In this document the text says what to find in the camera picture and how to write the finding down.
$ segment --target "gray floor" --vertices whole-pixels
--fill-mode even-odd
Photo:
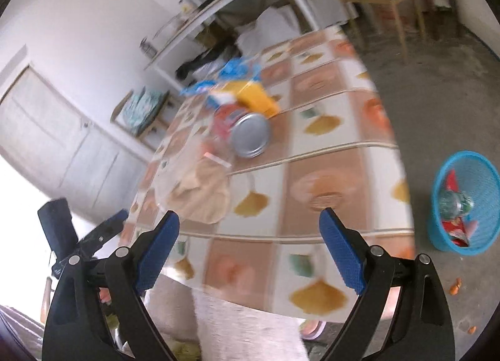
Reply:
[[[429,193],[439,167],[456,151],[477,151],[500,168],[500,62],[470,34],[456,39],[445,33],[440,41],[426,44],[410,36],[405,66],[395,37],[363,31],[370,45],[362,60],[391,119],[407,172],[417,251],[431,256],[445,291],[457,277],[463,280],[458,295],[447,294],[459,359],[500,300],[500,239],[475,257],[437,251],[426,231]],[[473,325],[476,333],[467,334]],[[331,342],[338,330],[330,325],[321,339]],[[382,340],[380,333],[370,352]]]

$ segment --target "blue trash basket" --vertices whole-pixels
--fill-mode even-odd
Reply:
[[[479,222],[469,247],[453,244],[444,231],[439,215],[439,191],[444,186],[446,175],[452,169],[457,175],[458,187],[474,202],[474,208],[468,218]],[[496,168],[484,156],[472,151],[461,151],[449,157],[437,174],[431,199],[432,213],[427,231],[437,249],[453,251],[460,255],[477,255],[486,251],[497,238],[500,232],[500,177]]]

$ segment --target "yellow packet on chair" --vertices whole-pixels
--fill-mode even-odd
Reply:
[[[266,118],[274,117],[280,112],[277,103],[268,96],[259,82],[232,80],[224,83],[217,90],[233,93],[239,103],[250,111],[260,113]]]

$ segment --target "red can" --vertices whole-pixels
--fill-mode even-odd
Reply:
[[[213,115],[212,131],[243,158],[253,158],[266,149],[271,138],[269,123],[262,114],[239,104],[223,104]]]

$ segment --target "white door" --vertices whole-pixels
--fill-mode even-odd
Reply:
[[[33,70],[0,103],[0,153],[50,197],[100,223],[128,209],[146,163],[94,126]]]

